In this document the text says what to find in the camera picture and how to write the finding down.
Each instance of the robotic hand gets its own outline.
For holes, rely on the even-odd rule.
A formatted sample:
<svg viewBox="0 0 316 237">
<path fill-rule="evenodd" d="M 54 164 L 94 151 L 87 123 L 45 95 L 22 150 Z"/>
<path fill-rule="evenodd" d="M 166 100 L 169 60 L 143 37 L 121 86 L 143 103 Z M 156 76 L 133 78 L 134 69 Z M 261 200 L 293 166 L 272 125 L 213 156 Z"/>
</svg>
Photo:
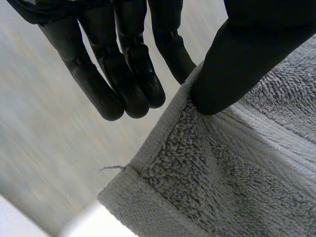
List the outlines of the robotic hand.
<svg viewBox="0 0 316 237">
<path fill-rule="evenodd" d="M 100 114 L 132 118 L 165 101 L 144 44 L 146 0 L 7 0 L 27 21 L 39 24 L 74 79 Z M 224 0 L 228 20 L 219 29 L 192 88 L 199 112 L 227 108 L 316 32 L 314 0 Z M 156 45 L 179 83 L 195 64 L 177 34 L 183 0 L 149 0 Z M 112 90 L 82 43 L 78 20 Z M 116 29 L 123 54 L 116 43 Z"/>
</svg>

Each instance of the loose thread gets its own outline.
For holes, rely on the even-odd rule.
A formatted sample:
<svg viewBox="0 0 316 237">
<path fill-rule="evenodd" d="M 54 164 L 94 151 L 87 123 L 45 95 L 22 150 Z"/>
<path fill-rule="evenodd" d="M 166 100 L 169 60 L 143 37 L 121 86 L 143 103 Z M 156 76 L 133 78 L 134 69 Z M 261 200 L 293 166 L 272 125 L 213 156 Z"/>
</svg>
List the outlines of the loose thread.
<svg viewBox="0 0 316 237">
<path fill-rule="evenodd" d="M 100 169 L 99 172 L 102 171 L 102 170 L 105 170 L 105 169 L 124 169 L 124 167 L 123 167 L 123 166 L 120 166 L 120 165 L 105 166 L 105 167 L 103 167 L 102 169 Z"/>
</svg>

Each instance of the gray floor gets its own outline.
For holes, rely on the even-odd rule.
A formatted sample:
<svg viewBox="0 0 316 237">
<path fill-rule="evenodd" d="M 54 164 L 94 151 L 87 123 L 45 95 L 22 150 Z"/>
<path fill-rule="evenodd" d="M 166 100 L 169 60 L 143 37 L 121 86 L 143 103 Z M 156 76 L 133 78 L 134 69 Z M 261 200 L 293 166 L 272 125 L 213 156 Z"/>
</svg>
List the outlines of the gray floor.
<svg viewBox="0 0 316 237">
<path fill-rule="evenodd" d="M 222 0 L 185 0 L 179 32 L 195 63 L 226 18 Z M 145 41 L 166 104 L 142 119 L 107 122 L 37 26 L 0 1 L 0 193 L 52 235 L 118 173 L 100 168 L 132 159 L 179 88 L 155 47 L 149 14 Z"/>
</svg>

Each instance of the gray towel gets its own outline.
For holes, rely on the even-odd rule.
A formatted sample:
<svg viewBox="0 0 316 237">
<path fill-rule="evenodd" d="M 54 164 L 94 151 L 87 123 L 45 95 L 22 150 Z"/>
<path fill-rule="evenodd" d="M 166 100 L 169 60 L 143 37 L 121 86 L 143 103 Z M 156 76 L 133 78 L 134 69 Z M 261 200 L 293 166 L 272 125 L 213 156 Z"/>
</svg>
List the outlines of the gray towel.
<svg viewBox="0 0 316 237">
<path fill-rule="evenodd" d="M 316 37 L 214 116 L 200 69 L 99 201 L 140 237 L 315 237 Z"/>
</svg>

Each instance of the black finger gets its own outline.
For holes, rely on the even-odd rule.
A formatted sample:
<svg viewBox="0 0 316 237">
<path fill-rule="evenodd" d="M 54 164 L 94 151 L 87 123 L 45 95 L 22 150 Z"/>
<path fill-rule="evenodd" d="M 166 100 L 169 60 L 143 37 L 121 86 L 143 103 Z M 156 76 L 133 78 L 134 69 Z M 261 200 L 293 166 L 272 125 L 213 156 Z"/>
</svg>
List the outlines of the black finger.
<svg viewBox="0 0 316 237">
<path fill-rule="evenodd" d="M 124 113 L 123 105 L 92 64 L 77 19 L 67 17 L 39 27 L 101 116 L 106 120 L 119 119 Z"/>
<path fill-rule="evenodd" d="M 196 67 L 178 35 L 183 0 L 149 0 L 156 46 L 171 73 L 182 84 Z"/>
<path fill-rule="evenodd" d="M 238 101 L 289 53 L 316 32 L 315 24 L 268 30 L 226 22 L 192 88 L 198 111 L 213 115 Z"/>
<path fill-rule="evenodd" d="M 116 0 L 114 9 L 118 37 L 126 61 L 150 107 L 158 108 L 165 102 L 165 93 L 149 57 L 148 47 L 144 44 L 146 0 Z"/>
<path fill-rule="evenodd" d="M 103 4 L 85 10 L 79 21 L 104 74 L 132 118 L 141 118 L 149 110 L 148 101 L 136 83 L 117 44 L 114 10 Z"/>
</svg>

